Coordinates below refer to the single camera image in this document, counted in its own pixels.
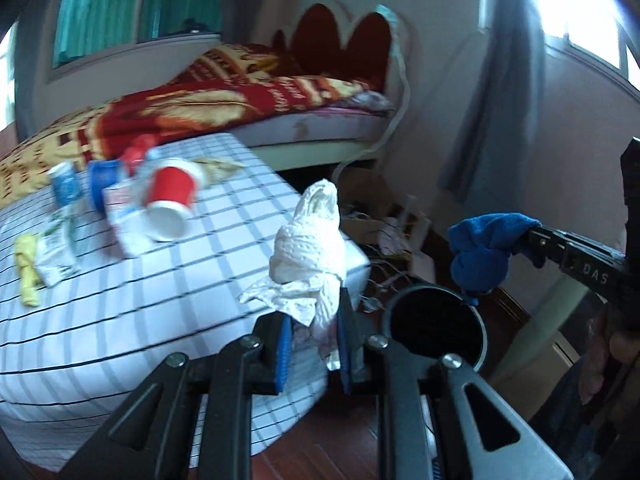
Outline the person's right hand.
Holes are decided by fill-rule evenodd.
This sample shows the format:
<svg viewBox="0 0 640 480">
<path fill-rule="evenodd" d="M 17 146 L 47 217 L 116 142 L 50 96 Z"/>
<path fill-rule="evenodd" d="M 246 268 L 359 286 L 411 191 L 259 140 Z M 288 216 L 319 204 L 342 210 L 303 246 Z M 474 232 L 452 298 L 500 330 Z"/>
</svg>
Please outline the person's right hand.
<svg viewBox="0 0 640 480">
<path fill-rule="evenodd" d="M 639 339 L 622 331 L 622 324 L 611 308 L 602 311 L 591 322 L 590 334 L 579 374 L 579 399 L 582 404 L 590 402 L 604 385 L 605 365 L 617 361 L 631 367 L 623 392 L 614 406 L 614 412 L 621 415 L 639 402 Z"/>
</svg>

